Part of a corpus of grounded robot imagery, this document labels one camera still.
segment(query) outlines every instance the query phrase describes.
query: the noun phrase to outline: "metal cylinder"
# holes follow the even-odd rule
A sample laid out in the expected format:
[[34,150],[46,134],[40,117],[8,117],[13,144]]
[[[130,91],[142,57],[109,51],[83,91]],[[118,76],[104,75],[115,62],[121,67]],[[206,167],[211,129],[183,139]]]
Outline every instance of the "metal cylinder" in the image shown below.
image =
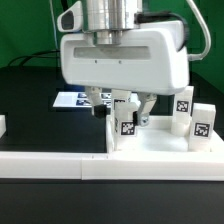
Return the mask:
[[134,29],[142,0],[83,0],[84,32]]
[[119,45],[122,31],[101,31],[94,33],[94,45]]

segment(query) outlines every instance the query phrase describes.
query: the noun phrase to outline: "robotic arm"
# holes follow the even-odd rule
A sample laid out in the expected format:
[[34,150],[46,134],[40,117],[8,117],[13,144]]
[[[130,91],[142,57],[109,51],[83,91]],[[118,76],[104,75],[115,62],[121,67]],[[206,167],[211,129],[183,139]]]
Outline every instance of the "robotic arm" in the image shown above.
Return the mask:
[[189,81],[188,60],[209,51],[209,32],[192,0],[187,0],[206,35],[206,49],[188,55],[187,25],[170,12],[142,13],[141,0],[77,1],[58,18],[62,73],[67,83],[86,87],[93,114],[101,117],[102,88],[137,92],[137,125],[149,123],[156,95],[172,95]]

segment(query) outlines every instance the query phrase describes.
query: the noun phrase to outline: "white platform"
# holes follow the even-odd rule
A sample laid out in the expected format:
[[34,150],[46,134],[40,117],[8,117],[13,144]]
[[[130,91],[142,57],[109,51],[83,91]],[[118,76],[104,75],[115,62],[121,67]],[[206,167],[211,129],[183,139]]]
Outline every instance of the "white platform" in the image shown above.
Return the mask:
[[[155,130],[152,127],[160,118],[163,129]],[[215,132],[212,152],[187,152],[185,138],[163,142],[169,136],[170,118],[160,118],[151,119],[147,132],[153,134],[148,138],[153,141],[148,150],[145,142],[142,150],[112,152],[109,148],[111,152],[105,154],[0,152],[0,178],[224,180],[224,142]]]

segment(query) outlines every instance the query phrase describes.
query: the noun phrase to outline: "white cube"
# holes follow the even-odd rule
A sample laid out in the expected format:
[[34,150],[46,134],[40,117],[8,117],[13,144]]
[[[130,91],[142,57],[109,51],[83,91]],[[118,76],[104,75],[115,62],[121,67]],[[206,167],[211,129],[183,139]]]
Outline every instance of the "white cube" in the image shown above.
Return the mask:
[[187,86],[181,93],[175,95],[171,133],[176,136],[189,135],[191,124],[191,107],[194,87]]
[[126,90],[116,90],[112,89],[111,91],[111,127],[114,129],[114,116],[116,104],[119,103],[128,103],[131,99],[131,91]]
[[210,152],[215,115],[215,105],[194,104],[189,137],[189,151]]
[[138,110],[136,103],[116,105],[114,124],[115,150],[136,149],[137,126],[133,123],[133,113]]

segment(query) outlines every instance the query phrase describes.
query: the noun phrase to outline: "cable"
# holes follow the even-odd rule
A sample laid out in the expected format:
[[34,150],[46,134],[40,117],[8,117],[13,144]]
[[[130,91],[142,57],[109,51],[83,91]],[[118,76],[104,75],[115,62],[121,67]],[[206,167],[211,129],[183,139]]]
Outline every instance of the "cable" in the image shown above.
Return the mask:
[[27,58],[27,57],[32,57],[32,58],[46,58],[46,59],[57,59],[59,57],[49,57],[49,56],[39,56],[39,55],[27,55],[27,56],[20,56],[20,57],[17,57],[17,58],[14,58],[13,60],[11,60],[9,63],[8,63],[8,66],[11,66],[13,62],[19,60],[19,59],[22,59],[22,58]]
[[68,9],[68,1],[67,0],[61,0],[61,5],[62,5],[62,8],[65,11],[67,11]]
[[54,9],[53,9],[53,3],[52,0],[49,0],[50,4],[50,11],[51,11],[51,18],[52,18],[52,24],[54,29],[54,42],[55,42],[55,48],[58,49],[58,38],[57,38],[57,30],[56,30],[56,23],[54,18]]
[[210,51],[211,48],[211,35],[209,32],[209,29],[200,13],[198,10],[197,6],[195,5],[194,1],[192,0],[186,0],[188,5],[190,6],[192,12],[194,13],[198,23],[201,26],[201,29],[203,31],[204,37],[205,37],[205,49],[202,53],[200,54],[189,54],[188,55],[188,60],[189,61],[196,61],[196,60],[202,60]]
[[34,53],[30,56],[27,56],[23,61],[20,62],[19,66],[23,66],[26,62],[28,62],[30,59],[33,58],[33,56],[38,56],[38,55],[44,55],[44,54],[52,54],[52,53],[60,53],[59,50],[50,50],[50,51],[40,51],[37,53]]

